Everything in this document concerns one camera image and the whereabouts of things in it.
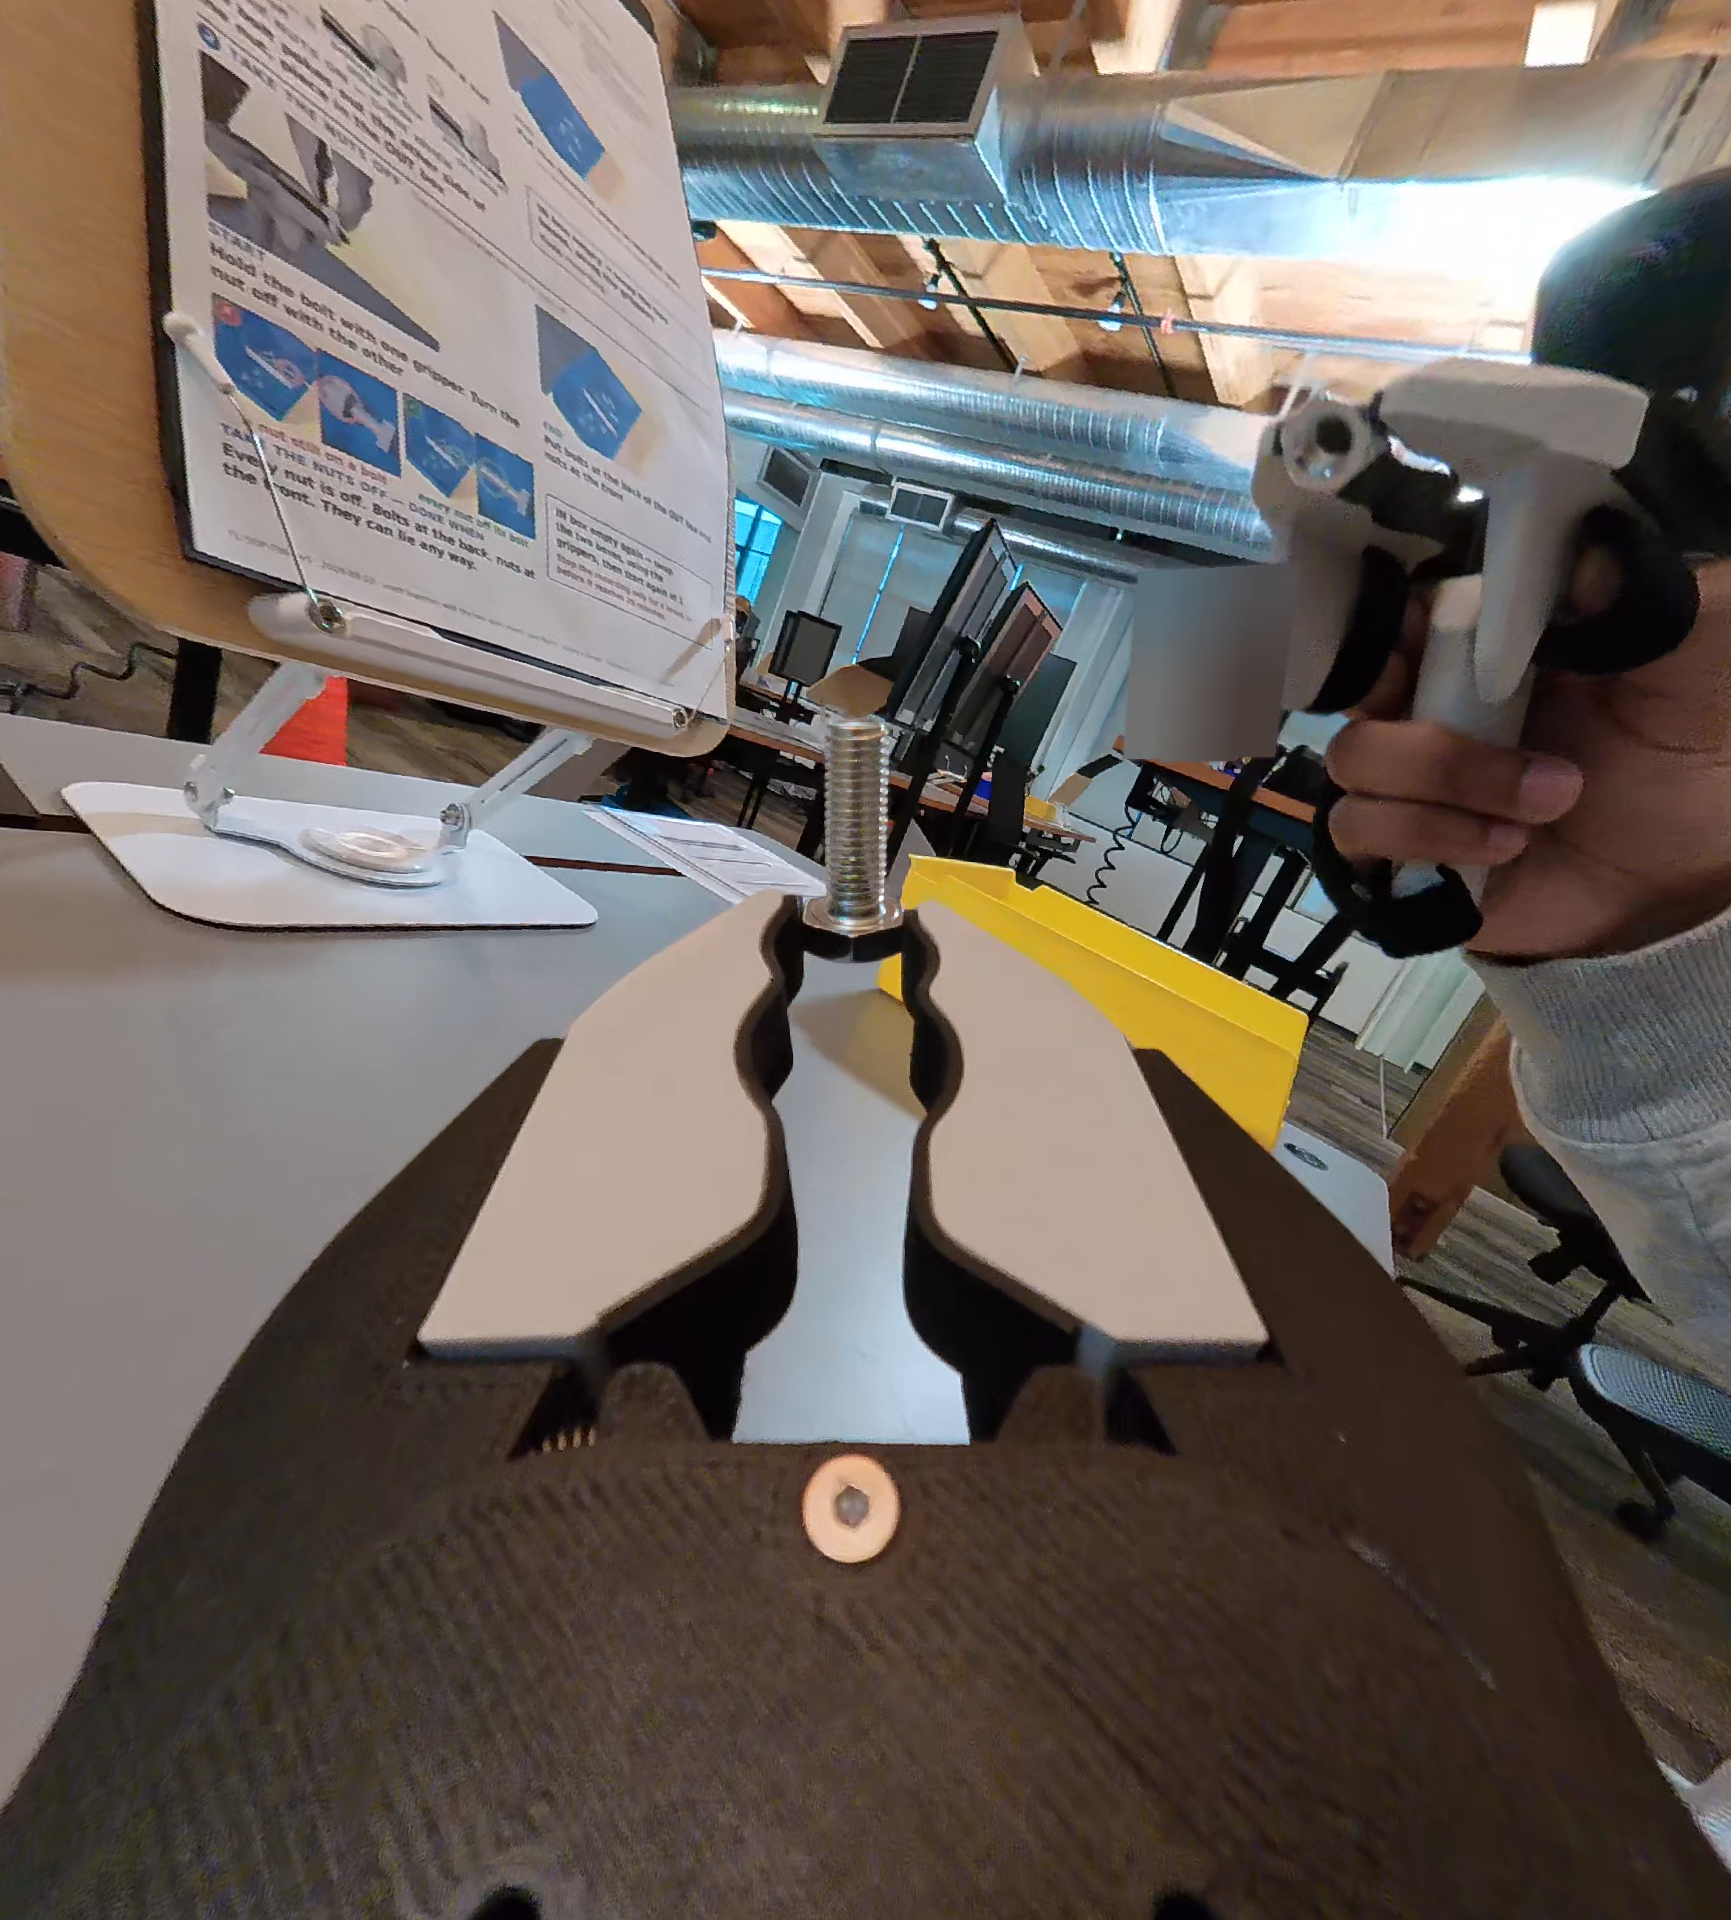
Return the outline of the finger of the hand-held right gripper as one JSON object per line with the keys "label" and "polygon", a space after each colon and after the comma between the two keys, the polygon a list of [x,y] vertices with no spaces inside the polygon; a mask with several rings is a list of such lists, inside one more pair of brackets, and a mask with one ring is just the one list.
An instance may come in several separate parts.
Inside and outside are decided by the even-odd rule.
{"label": "finger of the hand-held right gripper", "polygon": [[[1309,398],[1351,401],[1375,424],[1375,454],[1346,489],[1309,489],[1300,469],[1282,466],[1280,424]],[[1472,560],[1486,533],[1486,500],[1475,491],[1461,489],[1445,462],[1405,445],[1384,425],[1375,401],[1346,394],[1302,394],[1267,425],[1253,469],[1253,500],[1282,560],[1320,552]]]}

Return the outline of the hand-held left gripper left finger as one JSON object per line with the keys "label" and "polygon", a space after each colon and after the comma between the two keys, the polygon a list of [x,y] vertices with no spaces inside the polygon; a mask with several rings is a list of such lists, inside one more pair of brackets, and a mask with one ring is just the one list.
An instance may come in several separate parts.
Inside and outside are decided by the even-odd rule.
{"label": "hand-held left gripper left finger", "polygon": [[764,889],[604,991],[565,1033],[418,1328],[430,1359],[626,1364],[734,1433],[795,1291],[775,1092],[800,908]]}

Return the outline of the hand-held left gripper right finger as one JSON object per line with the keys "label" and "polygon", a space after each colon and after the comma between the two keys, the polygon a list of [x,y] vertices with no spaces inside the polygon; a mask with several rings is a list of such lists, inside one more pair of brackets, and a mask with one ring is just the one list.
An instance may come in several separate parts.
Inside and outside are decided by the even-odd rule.
{"label": "hand-held left gripper right finger", "polygon": [[1264,1153],[1161,1052],[951,904],[903,938],[915,1018],[903,1300],[994,1441],[1038,1371],[1103,1402],[1137,1367],[1267,1357],[1231,1242]]}

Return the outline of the yellow plastic bin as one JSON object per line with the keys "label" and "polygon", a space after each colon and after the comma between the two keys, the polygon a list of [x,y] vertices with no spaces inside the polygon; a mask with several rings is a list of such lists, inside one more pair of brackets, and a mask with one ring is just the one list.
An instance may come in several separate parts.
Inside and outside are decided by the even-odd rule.
{"label": "yellow plastic bin", "polygon": [[1161,946],[1015,871],[915,856],[903,904],[944,904],[1084,996],[1116,1029],[1168,1054],[1258,1146],[1276,1146],[1309,1018],[1206,964]]}

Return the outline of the steel bolt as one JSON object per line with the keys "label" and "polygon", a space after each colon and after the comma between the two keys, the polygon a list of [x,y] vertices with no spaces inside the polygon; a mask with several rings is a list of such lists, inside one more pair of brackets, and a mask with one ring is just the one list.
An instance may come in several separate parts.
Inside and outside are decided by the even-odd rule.
{"label": "steel bolt", "polygon": [[825,729],[825,893],[800,900],[805,951],[882,964],[903,946],[888,889],[888,729],[882,716],[828,716]]}

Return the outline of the person's right forearm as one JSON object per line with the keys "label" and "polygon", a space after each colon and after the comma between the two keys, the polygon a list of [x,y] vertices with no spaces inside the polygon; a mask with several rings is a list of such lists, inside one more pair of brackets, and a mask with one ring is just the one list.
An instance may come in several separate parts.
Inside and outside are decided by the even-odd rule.
{"label": "person's right forearm", "polygon": [[1731,904],[1614,960],[1472,960],[1534,1141],[1731,1383]]}

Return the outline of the grey desk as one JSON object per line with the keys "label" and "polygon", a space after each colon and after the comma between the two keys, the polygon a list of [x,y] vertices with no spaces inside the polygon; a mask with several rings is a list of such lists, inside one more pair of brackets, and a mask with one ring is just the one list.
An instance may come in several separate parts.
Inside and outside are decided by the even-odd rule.
{"label": "grey desk", "polygon": [[418,1328],[573,1022],[734,904],[288,941],[0,829],[0,1915],[1375,1915],[1434,1655],[1276,1162],[1271,1331],[994,1441],[903,1300],[915,1018],[805,951],[734,1433]]}

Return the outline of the person's right hand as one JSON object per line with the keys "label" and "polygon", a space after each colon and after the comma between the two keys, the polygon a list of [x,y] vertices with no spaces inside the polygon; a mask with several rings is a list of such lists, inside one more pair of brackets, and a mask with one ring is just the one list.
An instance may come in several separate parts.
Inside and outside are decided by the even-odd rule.
{"label": "person's right hand", "polygon": [[1614,960],[1731,904],[1731,560],[1699,621],[1626,676],[1542,671],[1512,750],[1411,721],[1434,589],[1325,754],[1334,843],[1355,871],[1486,871],[1468,964]]}

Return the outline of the black monitor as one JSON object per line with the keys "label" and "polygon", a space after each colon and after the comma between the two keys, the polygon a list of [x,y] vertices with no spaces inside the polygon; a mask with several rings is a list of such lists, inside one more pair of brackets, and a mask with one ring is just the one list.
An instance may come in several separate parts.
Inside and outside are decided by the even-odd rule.
{"label": "black monitor", "polygon": [[1034,585],[1015,585],[981,640],[974,680],[958,710],[958,740],[964,750],[989,750],[994,729],[1000,729],[1057,638],[1061,621],[1043,592]]}
{"label": "black monitor", "polygon": [[994,518],[958,557],[958,569],[942,594],[936,631],[927,657],[927,688],[915,694],[915,725],[929,729],[944,710],[951,685],[964,661],[981,657],[986,626],[994,625],[1015,585],[1015,557]]}

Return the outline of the laminated paper sheet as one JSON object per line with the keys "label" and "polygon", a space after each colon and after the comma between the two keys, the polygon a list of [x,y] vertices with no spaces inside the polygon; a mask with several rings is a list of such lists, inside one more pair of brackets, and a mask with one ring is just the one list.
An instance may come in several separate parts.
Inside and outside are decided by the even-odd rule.
{"label": "laminated paper sheet", "polygon": [[720,900],[743,900],[756,893],[825,899],[819,874],[793,864],[770,843],[740,829],[616,804],[583,804],[583,812]]}

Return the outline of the metal air vent box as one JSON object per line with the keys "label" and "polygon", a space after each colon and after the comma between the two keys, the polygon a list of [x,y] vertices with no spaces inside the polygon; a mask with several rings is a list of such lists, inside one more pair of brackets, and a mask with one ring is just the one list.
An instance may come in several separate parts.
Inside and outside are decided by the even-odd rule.
{"label": "metal air vent box", "polygon": [[819,90],[819,138],[974,141],[999,98],[1034,84],[1026,26],[1008,13],[845,30]]}

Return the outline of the orange traffic cone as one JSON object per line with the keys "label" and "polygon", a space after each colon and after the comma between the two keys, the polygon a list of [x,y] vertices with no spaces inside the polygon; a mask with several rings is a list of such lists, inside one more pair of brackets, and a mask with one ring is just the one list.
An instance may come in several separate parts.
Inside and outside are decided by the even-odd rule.
{"label": "orange traffic cone", "polygon": [[260,750],[264,757],[351,763],[351,680],[328,676]]}

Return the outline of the black office chair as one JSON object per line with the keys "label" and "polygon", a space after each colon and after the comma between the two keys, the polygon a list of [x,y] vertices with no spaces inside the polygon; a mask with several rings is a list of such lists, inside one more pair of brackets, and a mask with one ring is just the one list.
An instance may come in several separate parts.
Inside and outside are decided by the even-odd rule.
{"label": "black office chair", "polygon": [[1599,1291],[1567,1321],[1539,1321],[1405,1280],[1422,1300],[1486,1328],[1489,1351],[1472,1357],[1463,1376],[1517,1376],[1539,1392],[1560,1379],[1643,1484],[1637,1503],[1617,1503],[1626,1535],[1643,1540],[1668,1535],[1677,1515],[1677,1480],[1689,1480],[1731,1509],[1731,1392],[1656,1357],[1605,1344],[1599,1328],[1609,1310],[1645,1306],[1645,1290],[1629,1276],[1599,1212],[1548,1153],[1510,1145],[1498,1171],[1500,1189],[1552,1230],[1552,1242],[1530,1258],[1530,1270],[1542,1285],[1585,1270],[1599,1280]]}

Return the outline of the silver ventilation duct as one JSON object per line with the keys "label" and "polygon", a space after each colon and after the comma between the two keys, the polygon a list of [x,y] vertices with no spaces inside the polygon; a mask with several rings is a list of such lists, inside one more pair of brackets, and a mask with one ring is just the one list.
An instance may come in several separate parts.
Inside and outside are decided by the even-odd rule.
{"label": "silver ventilation duct", "polygon": [[712,332],[712,350],[740,434],[1227,560],[1267,557],[1253,503],[1258,414],[753,332]]}
{"label": "silver ventilation duct", "polygon": [[1657,174],[1681,61],[1214,84],[999,84],[976,131],[828,131],[812,84],[675,84],[706,223],[1530,268]]}

